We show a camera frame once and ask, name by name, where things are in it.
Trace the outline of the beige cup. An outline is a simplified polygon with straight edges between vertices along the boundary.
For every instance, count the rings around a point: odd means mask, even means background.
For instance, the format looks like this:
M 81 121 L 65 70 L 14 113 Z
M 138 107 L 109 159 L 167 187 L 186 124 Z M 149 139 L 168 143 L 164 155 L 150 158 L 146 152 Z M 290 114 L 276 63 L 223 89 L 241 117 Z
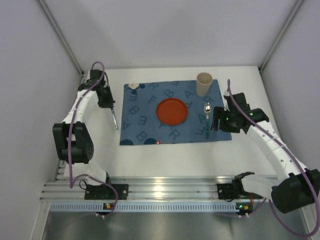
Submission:
M 196 77 L 196 94 L 200 97 L 204 97 L 213 82 L 213 77 L 207 72 L 201 72 Z

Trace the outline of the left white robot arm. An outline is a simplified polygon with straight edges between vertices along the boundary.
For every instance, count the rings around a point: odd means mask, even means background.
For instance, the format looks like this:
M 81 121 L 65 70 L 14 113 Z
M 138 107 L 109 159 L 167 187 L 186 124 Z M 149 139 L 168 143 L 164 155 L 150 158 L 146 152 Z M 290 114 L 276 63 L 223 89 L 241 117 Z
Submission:
M 73 188 L 76 180 L 80 178 L 87 178 L 94 186 L 110 183 L 109 174 L 93 160 L 94 141 L 86 123 L 95 107 L 109 109 L 115 129 L 118 130 L 115 103 L 107 73 L 104 70 L 91 69 L 88 79 L 78 87 L 75 102 L 67 116 L 61 123 L 53 125 L 57 156 L 68 165 L 70 188 Z

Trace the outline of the red round plate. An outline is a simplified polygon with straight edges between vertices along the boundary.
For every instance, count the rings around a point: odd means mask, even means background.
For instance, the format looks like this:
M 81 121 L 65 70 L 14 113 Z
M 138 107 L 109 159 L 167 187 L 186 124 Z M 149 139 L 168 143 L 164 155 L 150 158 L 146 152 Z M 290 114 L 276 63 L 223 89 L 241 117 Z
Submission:
M 165 125 L 177 126 L 187 119 L 188 108 L 178 98 L 166 98 L 157 105 L 156 116 Z

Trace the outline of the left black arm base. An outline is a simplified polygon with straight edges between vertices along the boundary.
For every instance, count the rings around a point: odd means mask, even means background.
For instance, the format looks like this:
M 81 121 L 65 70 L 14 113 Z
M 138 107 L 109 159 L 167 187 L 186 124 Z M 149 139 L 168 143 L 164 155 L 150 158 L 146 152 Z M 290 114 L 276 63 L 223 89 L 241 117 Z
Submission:
M 112 184 L 111 185 L 118 194 L 119 200 L 126 200 L 129 194 L 128 184 Z M 85 180 L 79 182 L 79 187 L 85 191 L 85 200 L 115 200 L 115 192 L 108 186 L 90 185 Z

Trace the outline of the spoon with teal handle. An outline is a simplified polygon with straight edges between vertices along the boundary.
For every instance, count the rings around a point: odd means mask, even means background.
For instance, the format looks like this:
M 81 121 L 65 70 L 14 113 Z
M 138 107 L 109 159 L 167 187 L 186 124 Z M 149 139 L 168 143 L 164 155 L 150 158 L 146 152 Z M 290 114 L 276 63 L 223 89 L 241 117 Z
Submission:
M 210 113 L 211 113 L 211 110 L 212 110 L 212 106 L 209 102 L 207 102 L 203 107 L 203 111 L 205 113 L 205 124 L 206 124 L 205 138 L 206 139 L 209 139 L 209 137 L 210 137 L 210 131 L 211 131 Z

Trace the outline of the blue letter placemat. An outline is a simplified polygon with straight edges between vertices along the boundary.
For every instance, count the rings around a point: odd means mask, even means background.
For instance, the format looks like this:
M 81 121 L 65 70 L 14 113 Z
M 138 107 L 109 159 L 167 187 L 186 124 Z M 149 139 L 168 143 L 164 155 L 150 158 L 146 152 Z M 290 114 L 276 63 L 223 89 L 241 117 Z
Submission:
M 213 116 L 204 106 L 224 105 L 218 81 L 205 96 L 196 80 L 130 83 L 123 87 L 121 146 L 230 141 L 228 132 L 210 131 Z

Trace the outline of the fork with teal handle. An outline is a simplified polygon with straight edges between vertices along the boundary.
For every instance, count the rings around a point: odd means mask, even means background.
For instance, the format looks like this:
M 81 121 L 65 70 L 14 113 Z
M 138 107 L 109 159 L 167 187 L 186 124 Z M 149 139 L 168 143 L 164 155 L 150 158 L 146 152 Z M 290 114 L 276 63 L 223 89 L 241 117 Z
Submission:
M 119 125 L 118 125 L 117 117 L 116 117 L 116 114 L 115 114 L 115 110 L 114 110 L 114 108 L 111 108 L 110 110 L 111 110 L 112 119 L 113 119 L 113 122 L 114 122 L 115 129 L 119 130 Z

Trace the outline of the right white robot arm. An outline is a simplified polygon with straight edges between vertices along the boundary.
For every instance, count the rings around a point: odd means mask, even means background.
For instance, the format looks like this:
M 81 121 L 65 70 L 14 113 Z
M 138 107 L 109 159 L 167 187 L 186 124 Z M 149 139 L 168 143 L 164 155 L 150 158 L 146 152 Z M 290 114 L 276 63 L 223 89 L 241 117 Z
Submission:
M 276 173 L 276 180 L 247 171 L 232 180 L 236 195 L 250 193 L 273 201 L 281 213 L 315 203 L 320 192 L 320 172 L 297 160 L 275 132 L 269 117 L 260 108 L 251 109 L 244 93 L 225 93 L 225 107 L 213 109 L 213 131 L 243 131 L 261 150 Z

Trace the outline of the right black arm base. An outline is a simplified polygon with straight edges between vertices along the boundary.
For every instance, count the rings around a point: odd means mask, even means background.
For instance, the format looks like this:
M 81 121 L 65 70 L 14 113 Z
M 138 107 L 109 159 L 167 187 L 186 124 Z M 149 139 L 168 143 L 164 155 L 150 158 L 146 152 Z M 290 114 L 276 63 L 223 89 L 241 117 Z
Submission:
M 233 200 L 250 200 L 250 195 L 239 193 L 231 183 L 218 183 L 217 185 L 218 199 L 226 202 Z

